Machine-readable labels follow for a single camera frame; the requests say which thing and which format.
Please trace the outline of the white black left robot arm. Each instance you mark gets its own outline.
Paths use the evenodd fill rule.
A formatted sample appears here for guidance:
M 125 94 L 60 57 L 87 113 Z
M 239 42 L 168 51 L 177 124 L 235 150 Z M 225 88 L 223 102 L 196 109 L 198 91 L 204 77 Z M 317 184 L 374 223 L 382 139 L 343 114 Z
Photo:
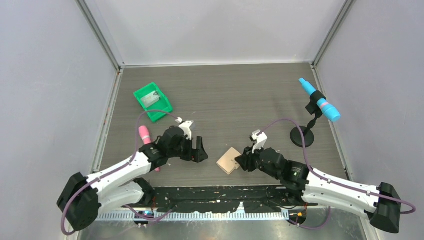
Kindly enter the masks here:
M 208 159 L 203 138 L 192 138 L 191 122 L 169 127 L 157 140 L 144 143 L 127 159 L 97 173 L 72 175 L 66 183 L 57 206 L 62 212 L 62 233 L 68 222 L 73 232 L 89 227 L 100 214 L 126 206 L 139 204 L 148 207 L 156 196 L 154 188 L 142 176 L 179 158 L 200 163 Z

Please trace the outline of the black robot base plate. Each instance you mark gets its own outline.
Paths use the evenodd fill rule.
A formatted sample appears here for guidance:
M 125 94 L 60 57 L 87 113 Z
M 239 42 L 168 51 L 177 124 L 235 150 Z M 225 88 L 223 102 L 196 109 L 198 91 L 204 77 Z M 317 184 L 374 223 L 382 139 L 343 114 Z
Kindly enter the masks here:
M 281 209 L 304 210 L 306 203 L 296 201 L 283 186 L 190 186 L 156 187 L 153 195 L 138 203 L 125 203 L 131 208 L 157 209 L 160 213 L 234 213 L 244 207 L 246 213 L 276 213 Z

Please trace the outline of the beige card holder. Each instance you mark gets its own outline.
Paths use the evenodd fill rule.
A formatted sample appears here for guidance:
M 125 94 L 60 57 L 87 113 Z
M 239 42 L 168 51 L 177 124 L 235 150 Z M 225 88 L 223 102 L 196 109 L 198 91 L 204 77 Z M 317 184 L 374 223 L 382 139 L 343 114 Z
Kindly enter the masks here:
M 235 148 L 231 147 L 217 162 L 217 166 L 223 170 L 227 175 L 230 175 L 234 170 L 240 168 L 240 164 L 236 158 L 242 154 Z

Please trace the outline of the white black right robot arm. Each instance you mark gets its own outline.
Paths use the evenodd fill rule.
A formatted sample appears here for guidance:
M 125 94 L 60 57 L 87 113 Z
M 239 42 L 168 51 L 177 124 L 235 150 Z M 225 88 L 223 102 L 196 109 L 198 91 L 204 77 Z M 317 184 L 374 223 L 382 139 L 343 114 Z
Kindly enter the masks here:
M 367 219 L 381 231 L 400 231 L 400 197 L 391 184 L 365 185 L 309 170 L 306 164 L 285 159 L 272 148 L 252 151 L 247 147 L 235 161 L 244 171 L 259 170 L 278 180 L 287 189 L 285 198 L 291 205 L 326 205 Z

